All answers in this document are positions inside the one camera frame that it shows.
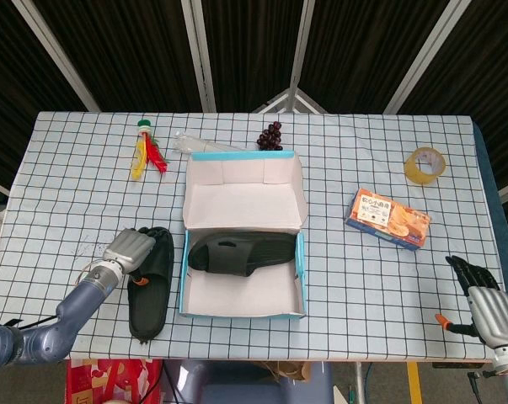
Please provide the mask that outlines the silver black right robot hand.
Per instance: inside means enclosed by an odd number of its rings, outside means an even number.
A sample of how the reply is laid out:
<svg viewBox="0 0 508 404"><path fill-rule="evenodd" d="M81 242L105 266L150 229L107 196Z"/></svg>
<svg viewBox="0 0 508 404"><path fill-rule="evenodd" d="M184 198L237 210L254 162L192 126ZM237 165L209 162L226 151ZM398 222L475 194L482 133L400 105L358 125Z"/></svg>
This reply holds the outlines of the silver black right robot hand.
<svg viewBox="0 0 508 404"><path fill-rule="evenodd" d="M444 330L478 338L489 348L508 347L508 294L488 269L455 255L447 256L446 261L467 298L472 323L455 324L441 314L436 315L437 322Z"/></svg>

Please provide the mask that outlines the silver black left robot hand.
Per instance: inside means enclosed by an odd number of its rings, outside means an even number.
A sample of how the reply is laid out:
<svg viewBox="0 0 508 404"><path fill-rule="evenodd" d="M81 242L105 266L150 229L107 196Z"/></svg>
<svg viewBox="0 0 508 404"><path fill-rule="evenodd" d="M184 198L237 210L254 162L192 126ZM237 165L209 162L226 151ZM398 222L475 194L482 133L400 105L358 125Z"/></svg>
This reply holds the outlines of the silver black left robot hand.
<svg viewBox="0 0 508 404"><path fill-rule="evenodd" d="M155 244L154 237L125 229L104 250L100 264L111 270L119 281L124 275L129 275L134 283L145 285L147 280L141 274L140 267Z"/></svg>

